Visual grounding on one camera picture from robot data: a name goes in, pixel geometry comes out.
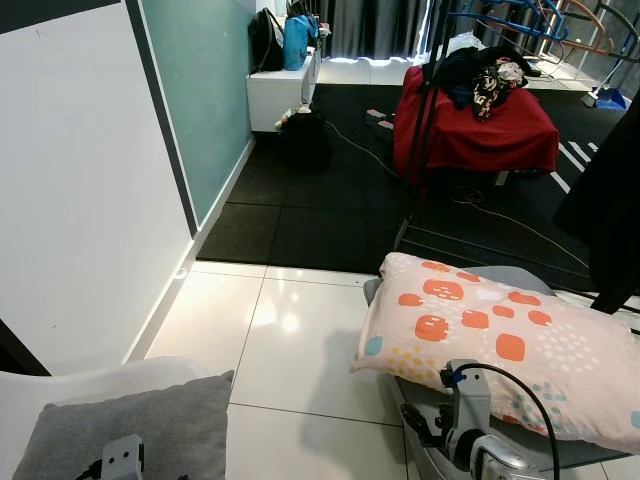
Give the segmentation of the grey square cushion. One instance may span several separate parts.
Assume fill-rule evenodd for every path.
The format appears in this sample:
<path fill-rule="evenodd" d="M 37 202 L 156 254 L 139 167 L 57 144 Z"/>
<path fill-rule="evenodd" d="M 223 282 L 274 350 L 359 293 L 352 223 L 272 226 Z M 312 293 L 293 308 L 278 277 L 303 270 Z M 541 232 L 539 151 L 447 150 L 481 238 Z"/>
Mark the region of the grey square cushion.
<path fill-rule="evenodd" d="M 12 480 L 72 480 L 137 435 L 145 480 L 225 480 L 234 372 L 100 402 L 47 404 Z"/>

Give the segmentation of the blue bag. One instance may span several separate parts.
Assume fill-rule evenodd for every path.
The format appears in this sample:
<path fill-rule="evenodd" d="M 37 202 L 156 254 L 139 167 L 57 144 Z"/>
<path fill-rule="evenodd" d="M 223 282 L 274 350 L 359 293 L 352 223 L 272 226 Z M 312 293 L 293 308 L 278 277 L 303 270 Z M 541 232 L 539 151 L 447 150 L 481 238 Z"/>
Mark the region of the blue bag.
<path fill-rule="evenodd" d="M 301 70 L 308 55 L 308 45 L 319 38 L 320 24 L 315 15 L 292 15 L 284 23 L 283 69 Z"/>

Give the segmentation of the floral patterned garment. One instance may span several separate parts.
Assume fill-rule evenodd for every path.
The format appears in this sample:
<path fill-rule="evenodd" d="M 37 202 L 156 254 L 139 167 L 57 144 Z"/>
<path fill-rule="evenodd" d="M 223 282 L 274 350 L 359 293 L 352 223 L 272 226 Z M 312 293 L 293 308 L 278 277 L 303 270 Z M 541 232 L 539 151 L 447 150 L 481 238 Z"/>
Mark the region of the floral patterned garment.
<path fill-rule="evenodd" d="M 480 70 L 472 81 L 471 109 L 477 122 L 488 122 L 493 110 L 526 83 L 525 69 L 517 61 L 499 58 Z"/>

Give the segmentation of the black hanging garment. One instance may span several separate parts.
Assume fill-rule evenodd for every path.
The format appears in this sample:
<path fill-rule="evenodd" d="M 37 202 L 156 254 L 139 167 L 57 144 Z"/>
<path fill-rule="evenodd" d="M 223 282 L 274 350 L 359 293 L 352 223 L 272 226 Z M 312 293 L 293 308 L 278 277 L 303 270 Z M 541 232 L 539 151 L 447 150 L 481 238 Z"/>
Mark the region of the black hanging garment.
<path fill-rule="evenodd" d="M 554 224 L 588 247 L 591 307 L 620 310 L 640 283 L 640 106 L 630 109 L 605 137 L 585 172 L 564 197 Z"/>

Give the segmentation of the white crumpled garment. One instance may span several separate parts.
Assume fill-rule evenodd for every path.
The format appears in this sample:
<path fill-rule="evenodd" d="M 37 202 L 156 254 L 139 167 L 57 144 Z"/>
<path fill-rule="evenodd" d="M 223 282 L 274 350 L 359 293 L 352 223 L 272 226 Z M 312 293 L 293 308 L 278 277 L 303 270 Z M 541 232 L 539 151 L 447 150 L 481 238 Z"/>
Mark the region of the white crumpled garment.
<path fill-rule="evenodd" d="M 444 56 L 453 54 L 454 51 L 461 49 L 485 49 L 485 44 L 480 40 L 479 37 L 476 37 L 474 33 L 471 32 L 463 32 L 460 35 L 456 35 L 452 38 L 449 38 L 447 42 L 447 46 L 445 46 Z"/>

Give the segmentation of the black backpack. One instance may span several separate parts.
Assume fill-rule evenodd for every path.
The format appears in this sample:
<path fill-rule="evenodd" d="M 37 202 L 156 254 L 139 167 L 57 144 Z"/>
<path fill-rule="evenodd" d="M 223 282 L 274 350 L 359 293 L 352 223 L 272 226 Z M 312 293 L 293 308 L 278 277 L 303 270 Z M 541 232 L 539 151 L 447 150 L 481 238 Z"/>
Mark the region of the black backpack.
<path fill-rule="evenodd" d="M 247 27 L 250 38 L 250 74 L 284 69 L 283 28 L 268 8 L 253 15 Z"/>

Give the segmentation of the dark crumpled garment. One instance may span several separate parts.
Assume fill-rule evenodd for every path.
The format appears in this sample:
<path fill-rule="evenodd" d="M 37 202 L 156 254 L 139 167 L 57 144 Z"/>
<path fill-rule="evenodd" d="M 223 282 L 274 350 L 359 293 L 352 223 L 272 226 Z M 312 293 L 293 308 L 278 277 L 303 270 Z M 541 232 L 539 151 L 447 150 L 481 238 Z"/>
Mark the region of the dark crumpled garment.
<path fill-rule="evenodd" d="M 445 56 L 435 76 L 436 87 L 448 96 L 457 109 L 466 108 L 474 97 L 474 79 L 485 67 L 493 67 L 503 59 L 518 65 L 522 76 L 539 77 L 541 74 L 512 47 L 460 47 Z"/>

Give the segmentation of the black duffel bag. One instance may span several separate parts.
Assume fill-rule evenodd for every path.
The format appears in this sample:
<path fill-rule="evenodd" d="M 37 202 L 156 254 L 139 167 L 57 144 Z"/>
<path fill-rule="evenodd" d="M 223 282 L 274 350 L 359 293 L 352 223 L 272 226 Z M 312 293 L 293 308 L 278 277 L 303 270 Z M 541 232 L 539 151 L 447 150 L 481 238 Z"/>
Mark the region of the black duffel bag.
<path fill-rule="evenodd" d="M 296 169 L 317 170 L 328 166 L 332 147 L 325 131 L 324 115 L 298 108 L 280 123 L 280 146 L 285 164 Z"/>

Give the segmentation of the black metal clothes rack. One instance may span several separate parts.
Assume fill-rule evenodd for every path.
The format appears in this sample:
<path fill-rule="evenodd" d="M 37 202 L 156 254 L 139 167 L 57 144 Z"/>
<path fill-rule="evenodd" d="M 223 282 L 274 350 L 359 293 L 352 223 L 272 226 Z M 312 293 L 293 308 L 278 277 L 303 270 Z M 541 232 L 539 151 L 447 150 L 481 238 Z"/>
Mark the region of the black metal clothes rack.
<path fill-rule="evenodd" d="M 430 102 L 443 93 L 435 81 L 443 60 L 421 67 Z M 394 248 L 461 268 L 516 266 L 556 288 L 594 291 L 588 247 L 562 232 L 553 216 L 623 113 L 589 108 L 582 91 L 518 90 L 540 101 L 559 132 L 556 170 L 434 168 L 420 182 L 401 178 L 411 201 Z"/>

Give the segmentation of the teal wall panel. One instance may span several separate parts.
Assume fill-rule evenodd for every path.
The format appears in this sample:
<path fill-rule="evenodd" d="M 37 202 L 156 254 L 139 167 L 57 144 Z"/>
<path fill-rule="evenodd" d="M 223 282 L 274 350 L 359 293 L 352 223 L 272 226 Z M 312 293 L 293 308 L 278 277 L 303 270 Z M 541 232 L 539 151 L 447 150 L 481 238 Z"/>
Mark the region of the teal wall panel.
<path fill-rule="evenodd" d="M 250 143 L 252 0 L 141 0 L 198 227 Z"/>

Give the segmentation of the dark grey curtain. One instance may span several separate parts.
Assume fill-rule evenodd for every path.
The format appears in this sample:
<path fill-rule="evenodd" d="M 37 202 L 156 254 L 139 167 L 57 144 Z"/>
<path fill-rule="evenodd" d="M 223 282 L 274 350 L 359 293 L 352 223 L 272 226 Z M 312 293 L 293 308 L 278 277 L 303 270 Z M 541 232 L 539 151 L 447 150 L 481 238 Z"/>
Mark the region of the dark grey curtain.
<path fill-rule="evenodd" d="M 412 58 L 434 0 L 317 0 L 328 58 Z"/>

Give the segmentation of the pink pillow with orange spots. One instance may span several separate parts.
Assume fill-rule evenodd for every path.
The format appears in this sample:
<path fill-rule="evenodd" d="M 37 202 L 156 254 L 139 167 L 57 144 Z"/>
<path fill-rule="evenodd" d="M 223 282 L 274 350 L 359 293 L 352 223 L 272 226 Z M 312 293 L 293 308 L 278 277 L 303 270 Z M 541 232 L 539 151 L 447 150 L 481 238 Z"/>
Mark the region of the pink pillow with orange spots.
<path fill-rule="evenodd" d="M 625 321 L 407 253 L 380 274 L 353 370 L 440 390 L 445 364 L 471 358 L 495 419 L 639 452 L 640 351 Z"/>

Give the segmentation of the white low cabinet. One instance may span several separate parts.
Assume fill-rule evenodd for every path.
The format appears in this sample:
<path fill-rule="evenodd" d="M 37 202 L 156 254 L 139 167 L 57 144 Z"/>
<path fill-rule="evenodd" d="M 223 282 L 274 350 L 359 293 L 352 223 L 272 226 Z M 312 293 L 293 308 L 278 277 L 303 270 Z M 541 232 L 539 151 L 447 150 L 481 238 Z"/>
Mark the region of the white low cabinet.
<path fill-rule="evenodd" d="M 308 47 L 308 55 L 300 70 L 269 70 L 247 76 L 251 131 L 275 131 L 275 124 L 288 110 L 312 104 L 317 73 L 315 49 Z"/>

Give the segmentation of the red cloth covered table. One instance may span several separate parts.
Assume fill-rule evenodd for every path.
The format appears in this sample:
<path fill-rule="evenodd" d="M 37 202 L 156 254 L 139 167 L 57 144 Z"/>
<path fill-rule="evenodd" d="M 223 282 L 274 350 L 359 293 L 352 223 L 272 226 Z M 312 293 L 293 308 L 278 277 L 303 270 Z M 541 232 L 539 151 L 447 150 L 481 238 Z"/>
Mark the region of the red cloth covered table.
<path fill-rule="evenodd" d="M 422 91 L 422 68 L 404 73 L 394 116 L 393 168 L 420 182 L 426 169 L 470 172 L 554 172 L 559 132 L 532 93 L 516 90 L 485 122 L 470 108 L 457 109 L 447 93 L 430 102 Z"/>

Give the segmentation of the black wall trim strip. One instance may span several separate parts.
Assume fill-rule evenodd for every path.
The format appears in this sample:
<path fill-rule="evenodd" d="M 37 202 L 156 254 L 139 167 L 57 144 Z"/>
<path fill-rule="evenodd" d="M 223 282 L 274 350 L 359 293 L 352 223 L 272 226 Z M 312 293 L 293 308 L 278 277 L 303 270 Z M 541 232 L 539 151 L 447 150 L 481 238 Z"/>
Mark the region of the black wall trim strip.
<path fill-rule="evenodd" d="M 191 193 L 189 193 L 186 169 L 184 169 L 182 161 L 180 161 L 180 151 L 173 131 L 172 116 L 170 116 L 168 105 L 166 105 L 163 82 L 161 82 L 159 70 L 156 67 L 154 46 L 152 46 L 150 37 L 148 37 L 141 0 L 122 0 L 122 3 L 127 9 L 129 20 L 131 20 L 134 41 L 136 41 L 138 54 L 140 54 L 143 73 L 145 73 L 148 92 L 150 92 L 157 124 L 159 124 L 161 137 L 163 137 L 170 170 L 172 170 L 175 179 L 180 206 L 182 206 L 184 215 L 186 215 L 189 234 L 191 234 L 192 238 L 195 238 L 198 234 L 198 215 L 195 211 Z"/>

